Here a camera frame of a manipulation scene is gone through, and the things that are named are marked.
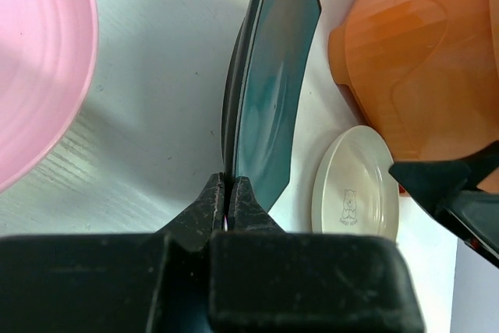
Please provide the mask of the teal square plate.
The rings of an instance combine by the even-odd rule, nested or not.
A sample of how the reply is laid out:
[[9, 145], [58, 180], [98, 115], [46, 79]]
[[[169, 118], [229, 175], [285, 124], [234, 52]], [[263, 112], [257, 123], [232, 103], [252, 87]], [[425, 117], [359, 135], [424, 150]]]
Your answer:
[[290, 180], [299, 97], [320, 0], [250, 0], [229, 63], [221, 119], [226, 177], [250, 180], [269, 211]]

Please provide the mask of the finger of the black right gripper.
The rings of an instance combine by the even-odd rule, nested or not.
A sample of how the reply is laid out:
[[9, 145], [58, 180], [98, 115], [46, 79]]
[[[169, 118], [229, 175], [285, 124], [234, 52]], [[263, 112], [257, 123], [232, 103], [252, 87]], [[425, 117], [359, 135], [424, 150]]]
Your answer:
[[498, 142], [466, 158], [398, 161], [390, 175], [434, 221], [498, 265], [498, 195], [479, 184], [498, 169]]

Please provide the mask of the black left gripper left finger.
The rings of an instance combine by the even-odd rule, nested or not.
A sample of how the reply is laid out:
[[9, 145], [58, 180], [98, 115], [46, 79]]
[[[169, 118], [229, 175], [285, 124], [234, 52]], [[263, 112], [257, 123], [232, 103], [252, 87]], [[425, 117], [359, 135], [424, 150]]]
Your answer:
[[207, 248], [225, 184], [156, 232], [1, 239], [4, 332], [209, 332]]

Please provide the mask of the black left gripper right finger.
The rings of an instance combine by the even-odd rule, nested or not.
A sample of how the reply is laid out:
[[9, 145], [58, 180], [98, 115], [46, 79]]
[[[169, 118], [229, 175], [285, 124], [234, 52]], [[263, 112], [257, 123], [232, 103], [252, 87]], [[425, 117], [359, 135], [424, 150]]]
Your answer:
[[422, 332], [409, 269], [379, 236], [287, 233], [234, 181], [228, 230], [210, 239], [216, 332]]

